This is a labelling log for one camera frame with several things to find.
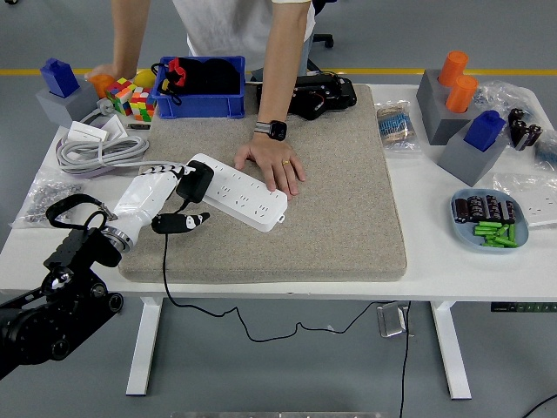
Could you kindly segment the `person's right hand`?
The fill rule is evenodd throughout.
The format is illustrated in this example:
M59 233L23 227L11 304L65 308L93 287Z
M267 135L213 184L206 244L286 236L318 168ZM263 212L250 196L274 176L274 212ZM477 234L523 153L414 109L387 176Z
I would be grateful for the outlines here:
M114 64L101 64L93 68L91 71L88 71L84 75L84 78L87 81L91 81L94 77L101 75L111 76L115 79L121 78L123 76L121 71Z

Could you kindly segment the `person's left hand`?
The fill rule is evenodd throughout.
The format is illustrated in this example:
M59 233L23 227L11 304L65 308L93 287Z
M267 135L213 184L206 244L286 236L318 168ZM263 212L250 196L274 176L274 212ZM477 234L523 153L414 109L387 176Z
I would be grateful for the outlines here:
M234 157L235 168L242 171L247 160L258 166L269 191L280 190L288 200L299 195L298 182L305 182L306 175L301 160L290 145L255 132L251 140L238 148Z

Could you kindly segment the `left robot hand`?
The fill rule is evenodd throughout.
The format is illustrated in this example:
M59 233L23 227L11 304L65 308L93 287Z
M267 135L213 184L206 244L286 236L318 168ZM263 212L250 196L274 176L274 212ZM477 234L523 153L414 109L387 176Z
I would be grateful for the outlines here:
M136 176L107 224L104 236L120 252L129 252L138 242L140 230L151 226L159 234L188 233L209 219L210 214L185 215L181 212L190 203L199 203L205 196L214 171L205 163L192 160L187 165L161 165ZM173 213L160 211L166 200L176 193L183 199Z

